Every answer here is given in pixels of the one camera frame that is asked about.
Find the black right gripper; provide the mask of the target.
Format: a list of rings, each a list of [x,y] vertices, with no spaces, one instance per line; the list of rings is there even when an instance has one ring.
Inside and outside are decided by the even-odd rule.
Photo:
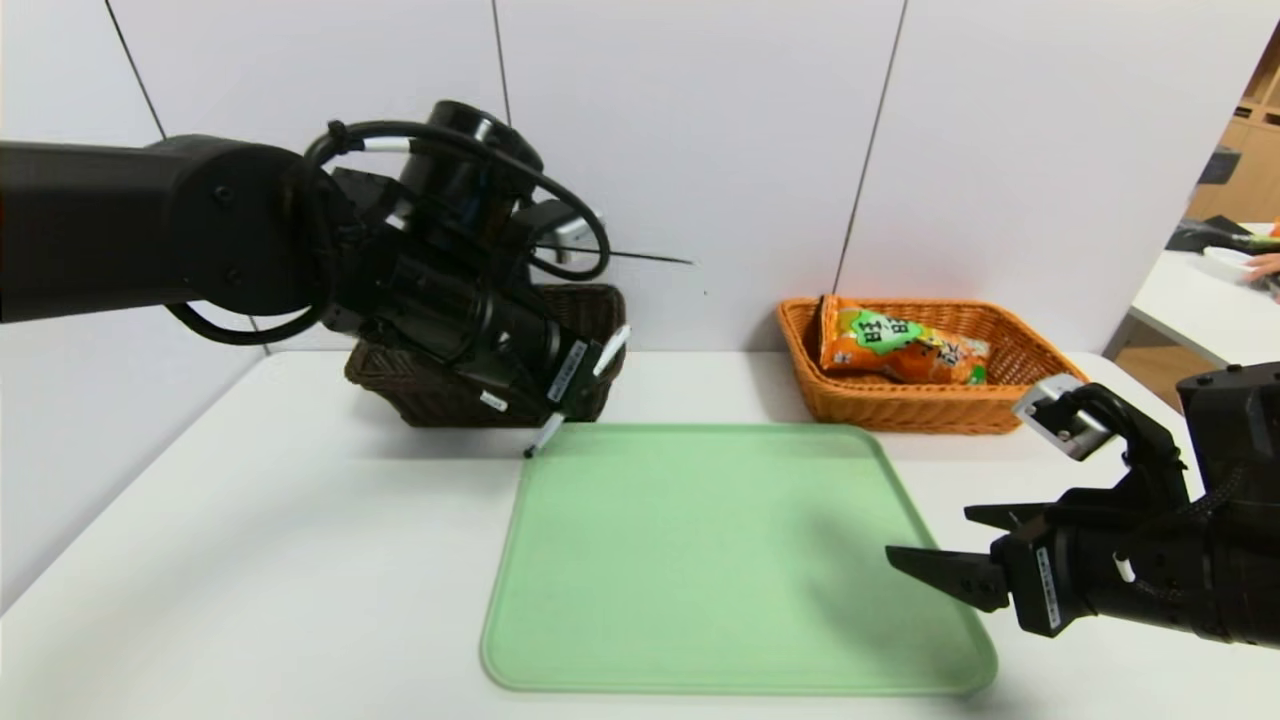
[[[1176,532],[1126,542],[1126,529],[1052,523],[1051,503],[964,509],[1005,532],[988,553],[886,546],[890,565],[975,610],[1011,605],[1023,630],[1055,638],[1085,618],[1111,618],[1213,638],[1201,539]]]

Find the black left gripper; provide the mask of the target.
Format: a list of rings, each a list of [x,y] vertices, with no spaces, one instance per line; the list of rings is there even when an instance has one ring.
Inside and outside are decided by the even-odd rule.
[[[604,345],[558,322],[538,318],[516,328],[515,397],[539,418],[553,411],[572,421],[594,421],[602,413],[613,360]]]

